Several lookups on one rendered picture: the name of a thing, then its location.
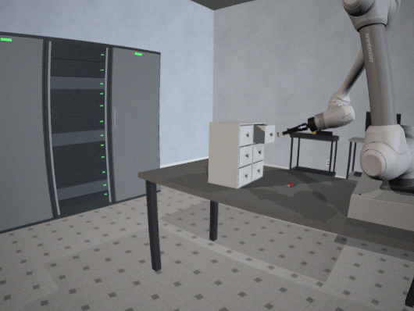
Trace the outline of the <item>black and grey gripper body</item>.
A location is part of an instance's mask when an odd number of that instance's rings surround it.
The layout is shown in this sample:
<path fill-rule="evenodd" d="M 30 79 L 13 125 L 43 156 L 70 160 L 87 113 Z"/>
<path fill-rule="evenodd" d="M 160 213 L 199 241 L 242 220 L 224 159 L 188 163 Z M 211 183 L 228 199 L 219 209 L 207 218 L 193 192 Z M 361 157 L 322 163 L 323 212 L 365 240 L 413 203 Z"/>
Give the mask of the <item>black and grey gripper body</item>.
<path fill-rule="evenodd" d="M 316 128 L 315 123 L 314 123 L 314 117 L 308 118 L 308 123 L 307 124 L 304 124 L 302 126 L 306 126 L 306 127 L 302 128 L 302 130 L 303 129 L 306 129 L 306 128 L 309 128 L 311 130 L 311 132 L 318 130 Z"/>

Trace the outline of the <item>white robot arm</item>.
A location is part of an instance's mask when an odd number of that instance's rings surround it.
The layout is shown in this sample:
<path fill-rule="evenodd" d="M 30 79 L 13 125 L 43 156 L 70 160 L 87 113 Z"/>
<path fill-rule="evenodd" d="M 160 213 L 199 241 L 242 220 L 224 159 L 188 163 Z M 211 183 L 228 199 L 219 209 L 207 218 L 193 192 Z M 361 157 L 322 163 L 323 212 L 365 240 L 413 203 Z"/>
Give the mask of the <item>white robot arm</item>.
<path fill-rule="evenodd" d="M 349 94 L 366 68 L 372 126 L 366 130 L 360 153 L 362 172 L 383 181 L 381 190 L 414 194 L 414 126 L 397 124 L 387 43 L 400 3 L 401 0 L 342 0 L 360 34 L 362 47 L 340 90 L 330 98 L 328 110 L 316 114 L 314 123 L 318 130 L 326 130 L 355 120 Z"/>

